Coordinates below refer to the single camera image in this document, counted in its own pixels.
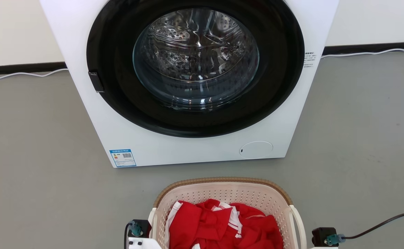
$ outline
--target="door glass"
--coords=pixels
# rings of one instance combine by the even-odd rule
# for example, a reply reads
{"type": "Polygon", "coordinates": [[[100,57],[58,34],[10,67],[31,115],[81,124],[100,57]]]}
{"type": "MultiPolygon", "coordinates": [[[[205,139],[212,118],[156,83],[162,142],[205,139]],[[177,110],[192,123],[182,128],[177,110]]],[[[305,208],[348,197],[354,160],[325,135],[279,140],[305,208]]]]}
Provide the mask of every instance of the door glass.
{"type": "Polygon", "coordinates": [[[178,10],[155,20],[133,51],[137,77],[173,109],[215,109],[246,92],[259,66],[250,31],[210,9],[178,10]]]}

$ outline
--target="white cable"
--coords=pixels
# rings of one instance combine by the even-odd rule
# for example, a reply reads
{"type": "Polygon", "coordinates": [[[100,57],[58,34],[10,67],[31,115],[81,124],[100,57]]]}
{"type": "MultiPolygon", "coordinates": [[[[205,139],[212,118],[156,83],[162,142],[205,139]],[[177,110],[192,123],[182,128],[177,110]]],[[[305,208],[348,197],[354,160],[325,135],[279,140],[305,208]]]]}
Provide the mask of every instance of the white cable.
{"type": "Polygon", "coordinates": [[[68,71],[68,68],[59,69],[59,70],[53,71],[53,72],[51,72],[51,73],[42,74],[42,75],[40,75],[40,74],[30,74],[30,73],[14,73],[14,74],[8,74],[8,75],[4,75],[4,76],[0,77],[0,80],[1,80],[1,79],[4,79],[4,78],[6,78],[6,77],[11,77],[11,76],[19,75],[19,74],[24,74],[24,75],[29,75],[29,76],[36,76],[36,77],[47,77],[47,76],[50,76],[51,74],[55,74],[55,73],[61,72],[61,71],[68,71]]]}
{"type": "Polygon", "coordinates": [[[404,52],[404,49],[402,48],[394,48],[394,49],[388,49],[382,52],[377,52],[377,53],[371,53],[371,52],[362,52],[362,53],[355,53],[355,54],[343,54],[343,55],[324,55],[321,58],[325,58],[325,57],[346,57],[346,56],[353,56],[353,55],[380,55],[383,53],[387,53],[387,52],[393,52],[393,51],[402,51],[404,52]]]}

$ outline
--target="washing machine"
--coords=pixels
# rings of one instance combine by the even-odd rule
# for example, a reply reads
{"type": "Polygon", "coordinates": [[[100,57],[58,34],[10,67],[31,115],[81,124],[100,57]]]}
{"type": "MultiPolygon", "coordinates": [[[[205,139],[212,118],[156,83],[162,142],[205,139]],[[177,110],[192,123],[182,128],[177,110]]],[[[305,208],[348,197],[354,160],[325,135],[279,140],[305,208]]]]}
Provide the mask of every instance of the washing machine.
{"type": "Polygon", "coordinates": [[[113,167],[284,157],[338,0],[41,0],[113,167]]]}

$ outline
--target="blue and white sticker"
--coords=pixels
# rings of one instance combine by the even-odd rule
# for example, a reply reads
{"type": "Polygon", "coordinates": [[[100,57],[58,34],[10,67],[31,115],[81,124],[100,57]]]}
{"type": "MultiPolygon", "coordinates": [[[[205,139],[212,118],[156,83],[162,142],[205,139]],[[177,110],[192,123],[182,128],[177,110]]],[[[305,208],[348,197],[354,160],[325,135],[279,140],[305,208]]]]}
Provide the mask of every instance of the blue and white sticker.
{"type": "Polygon", "coordinates": [[[116,167],[135,167],[136,161],[134,161],[133,153],[128,150],[110,150],[110,154],[116,164],[116,167]]]}

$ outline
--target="black cable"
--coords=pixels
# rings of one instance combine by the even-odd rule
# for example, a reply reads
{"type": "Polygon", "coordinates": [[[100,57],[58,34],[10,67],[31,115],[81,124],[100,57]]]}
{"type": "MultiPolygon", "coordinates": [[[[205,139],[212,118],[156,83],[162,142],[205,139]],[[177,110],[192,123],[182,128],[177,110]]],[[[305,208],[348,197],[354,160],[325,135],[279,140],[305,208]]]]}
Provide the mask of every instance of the black cable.
{"type": "Polygon", "coordinates": [[[372,232],[373,230],[376,230],[377,228],[379,228],[379,227],[381,227],[381,226],[383,226],[383,225],[385,225],[385,224],[387,224],[387,223],[389,223],[389,222],[392,222],[392,221],[394,221],[395,219],[398,219],[398,218],[400,218],[400,217],[403,217],[403,216],[404,216],[404,213],[403,213],[403,214],[396,215],[396,216],[394,216],[393,218],[387,219],[386,221],[384,221],[384,222],[380,223],[379,225],[376,225],[376,226],[374,226],[374,227],[372,227],[372,228],[366,230],[366,231],[363,232],[363,233],[359,233],[358,235],[351,236],[351,237],[342,237],[342,239],[347,239],[347,240],[357,239],[358,237],[363,236],[363,235],[365,235],[365,234],[367,234],[367,233],[369,233],[369,232],[372,232]]]}
{"type": "Polygon", "coordinates": [[[128,226],[130,223],[126,224],[125,227],[125,239],[123,239],[123,249],[126,249],[126,237],[128,237],[127,233],[128,233],[128,226]]]}

